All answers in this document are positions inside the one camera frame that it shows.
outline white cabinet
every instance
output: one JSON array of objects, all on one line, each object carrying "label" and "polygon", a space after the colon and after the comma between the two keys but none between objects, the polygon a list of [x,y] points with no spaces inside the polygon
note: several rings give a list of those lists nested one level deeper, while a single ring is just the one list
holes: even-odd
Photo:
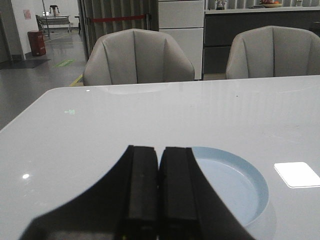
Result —
[{"label": "white cabinet", "polygon": [[170,34],[202,78],[205,0],[159,0],[159,31]]},{"label": "white cabinet", "polygon": [[204,1],[159,1],[159,28],[202,28]]}]

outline gray floor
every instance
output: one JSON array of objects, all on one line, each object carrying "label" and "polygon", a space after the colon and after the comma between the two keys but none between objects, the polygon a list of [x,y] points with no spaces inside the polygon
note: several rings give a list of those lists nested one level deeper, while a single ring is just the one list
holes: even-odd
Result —
[{"label": "gray floor", "polygon": [[[37,100],[46,91],[68,87],[86,65],[81,36],[75,29],[55,29],[45,37],[46,54],[30,59],[50,59],[28,69],[0,70],[0,129]],[[74,60],[67,66],[55,67],[63,60]]]}]

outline bottle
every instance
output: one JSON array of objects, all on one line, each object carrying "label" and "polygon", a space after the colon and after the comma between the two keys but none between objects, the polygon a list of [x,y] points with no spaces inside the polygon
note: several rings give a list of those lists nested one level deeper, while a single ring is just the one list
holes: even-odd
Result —
[{"label": "bottle", "polygon": [[224,9],[224,6],[222,4],[222,1],[223,0],[217,0],[216,1],[216,10],[223,10]]}]

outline chair backrest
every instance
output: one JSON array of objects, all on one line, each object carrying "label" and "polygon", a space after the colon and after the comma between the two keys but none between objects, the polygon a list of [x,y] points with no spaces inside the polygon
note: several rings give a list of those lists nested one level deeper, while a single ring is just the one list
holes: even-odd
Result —
[{"label": "chair backrest", "polygon": [[311,31],[265,26],[235,36],[227,79],[320,75],[320,37]]},{"label": "chair backrest", "polygon": [[169,34],[128,29],[98,39],[83,82],[91,86],[179,82],[194,76],[194,67]]}]

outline white table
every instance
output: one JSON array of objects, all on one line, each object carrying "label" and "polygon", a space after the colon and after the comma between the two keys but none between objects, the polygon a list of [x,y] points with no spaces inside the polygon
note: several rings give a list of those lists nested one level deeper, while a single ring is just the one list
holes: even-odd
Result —
[{"label": "white table", "polygon": [[274,163],[320,175],[320,76],[195,81],[46,92],[0,131],[0,239],[82,193],[128,145],[204,146],[238,155],[269,186],[248,227],[259,240],[318,240],[320,188],[289,188]]}]

